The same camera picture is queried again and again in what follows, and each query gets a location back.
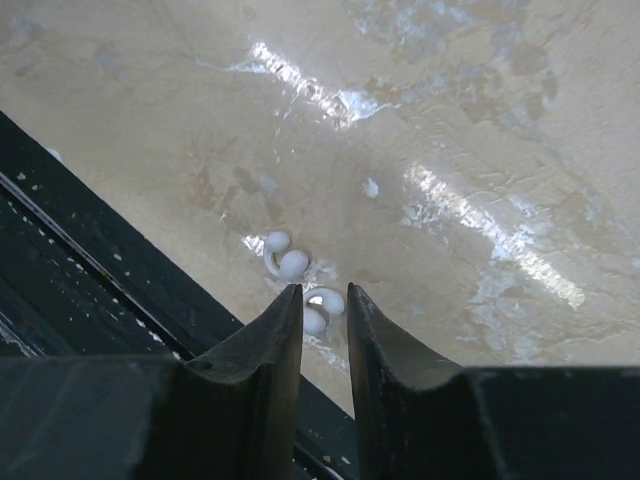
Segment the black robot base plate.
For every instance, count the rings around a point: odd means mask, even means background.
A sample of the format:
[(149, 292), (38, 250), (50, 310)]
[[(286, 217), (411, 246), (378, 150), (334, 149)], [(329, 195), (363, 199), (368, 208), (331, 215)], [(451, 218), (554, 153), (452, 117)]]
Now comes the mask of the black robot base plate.
[[(1, 362), (110, 355), (188, 362), (248, 323), (2, 118)], [(288, 479), (359, 475), (354, 421), (300, 375)]]

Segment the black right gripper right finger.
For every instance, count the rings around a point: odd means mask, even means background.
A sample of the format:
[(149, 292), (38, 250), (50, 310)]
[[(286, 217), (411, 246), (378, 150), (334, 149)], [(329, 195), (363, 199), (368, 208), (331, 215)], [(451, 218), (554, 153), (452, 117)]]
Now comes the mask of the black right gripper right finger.
[(365, 479), (635, 479), (635, 367), (464, 367), (347, 292)]

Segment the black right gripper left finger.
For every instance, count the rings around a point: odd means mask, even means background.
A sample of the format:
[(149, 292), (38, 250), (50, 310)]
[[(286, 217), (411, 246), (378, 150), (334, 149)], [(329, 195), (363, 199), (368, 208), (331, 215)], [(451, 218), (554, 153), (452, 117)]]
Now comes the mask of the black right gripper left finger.
[(302, 289), (191, 361), (6, 357), (5, 479), (288, 479)]

